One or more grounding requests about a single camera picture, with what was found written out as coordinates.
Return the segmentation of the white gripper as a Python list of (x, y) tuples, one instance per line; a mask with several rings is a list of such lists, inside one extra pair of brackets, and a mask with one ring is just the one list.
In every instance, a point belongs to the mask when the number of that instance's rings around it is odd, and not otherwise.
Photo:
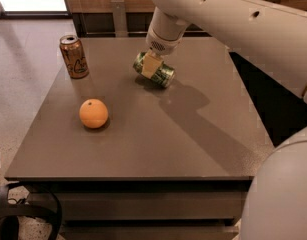
[(145, 53), (142, 60), (142, 75), (150, 79), (162, 65), (161, 56), (173, 53), (181, 39), (182, 32), (168, 31), (160, 36), (153, 28), (150, 28), (146, 36), (146, 43), (150, 50)]

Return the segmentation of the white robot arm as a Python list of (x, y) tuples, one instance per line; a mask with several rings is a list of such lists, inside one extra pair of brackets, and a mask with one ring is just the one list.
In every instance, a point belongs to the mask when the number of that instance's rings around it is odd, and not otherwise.
[[(147, 43), (169, 55), (195, 24), (307, 104), (307, 12), (263, 0), (152, 0)], [(307, 240), (307, 127), (263, 162), (249, 188), (240, 240)]]

